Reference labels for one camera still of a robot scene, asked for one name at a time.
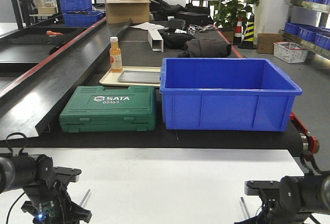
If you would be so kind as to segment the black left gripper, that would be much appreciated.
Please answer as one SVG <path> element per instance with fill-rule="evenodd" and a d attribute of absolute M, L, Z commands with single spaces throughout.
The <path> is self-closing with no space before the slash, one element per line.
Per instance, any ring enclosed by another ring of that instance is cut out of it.
<path fill-rule="evenodd" d="M 23 188 L 29 200 L 21 207 L 31 214 L 33 223 L 89 223 L 92 213 L 71 200 L 67 186 L 77 182 L 80 169 L 46 166 L 39 170 L 36 181 Z"/>

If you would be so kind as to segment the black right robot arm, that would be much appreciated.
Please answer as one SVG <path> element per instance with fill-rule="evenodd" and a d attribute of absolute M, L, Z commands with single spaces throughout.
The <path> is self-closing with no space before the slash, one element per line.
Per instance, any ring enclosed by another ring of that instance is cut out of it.
<path fill-rule="evenodd" d="M 285 176 L 280 181 L 250 180 L 244 183 L 248 196 L 259 196 L 261 212 L 241 223 L 304 223 L 318 221 L 313 213 L 329 214 L 329 171 L 322 171 L 311 152 L 302 152 L 303 176 Z"/>

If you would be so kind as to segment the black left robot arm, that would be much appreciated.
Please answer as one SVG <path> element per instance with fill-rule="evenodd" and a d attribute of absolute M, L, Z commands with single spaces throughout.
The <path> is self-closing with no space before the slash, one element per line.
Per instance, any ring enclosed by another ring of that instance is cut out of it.
<path fill-rule="evenodd" d="M 21 209 L 33 223 L 89 223 L 92 213 L 71 200 L 67 186 L 77 182 L 80 169 L 55 167 L 45 154 L 29 155 L 11 146 L 1 154 L 1 192 L 22 189 L 29 198 Z"/>

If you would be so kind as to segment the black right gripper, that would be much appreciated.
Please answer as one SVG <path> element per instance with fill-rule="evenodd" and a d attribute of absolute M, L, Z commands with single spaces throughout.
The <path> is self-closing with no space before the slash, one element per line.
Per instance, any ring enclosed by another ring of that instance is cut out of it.
<path fill-rule="evenodd" d="M 309 218 L 306 180 L 246 181 L 245 194 L 259 196 L 261 212 L 240 223 L 304 223 Z"/>

